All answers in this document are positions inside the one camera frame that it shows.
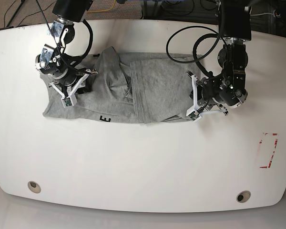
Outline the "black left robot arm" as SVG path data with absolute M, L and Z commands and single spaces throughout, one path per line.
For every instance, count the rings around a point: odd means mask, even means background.
M 191 71 L 187 72 L 192 81 L 193 105 L 186 111 L 186 115 L 193 121 L 208 114 L 228 115 L 228 108 L 239 107 L 248 96 L 245 89 L 245 68 L 248 64 L 245 42 L 252 38 L 252 3 L 248 0 L 218 0 L 216 4 L 219 30 L 210 30 L 210 33 L 201 36 L 193 46 L 194 59 L 191 63 L 196 63 L 204 77 L 199 79 Z M 224 43 L 217 57 L 222 68 L 218 75 L 207 71 L 200 62 L 214 50 L 214 46 L 205 55 L 197 56 L 198 45 L 208 38 L 214 38 L 216 43 Z

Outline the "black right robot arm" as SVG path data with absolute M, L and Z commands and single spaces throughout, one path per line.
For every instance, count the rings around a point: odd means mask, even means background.
M 84 16 L 90 9 L 92 0 L 58 0 L 52 13 L 57 16 L 52 26 L 49 26 L 53 46 L 45 44 L 41 53 L 36 57 L 36 68 L 46 85 L 54 87 L 64 96 L 68 96 L 78 85 L 77 94 L 89 93 L 92 90 L 92 78 L 88 69 L 77 69 L 92 47 L 93 31 Z M 75 37 L 74 24 L 82 22 L 89 32 L 88 47 L 84 54 L 71 56 L 66 53 L 67 44 Z

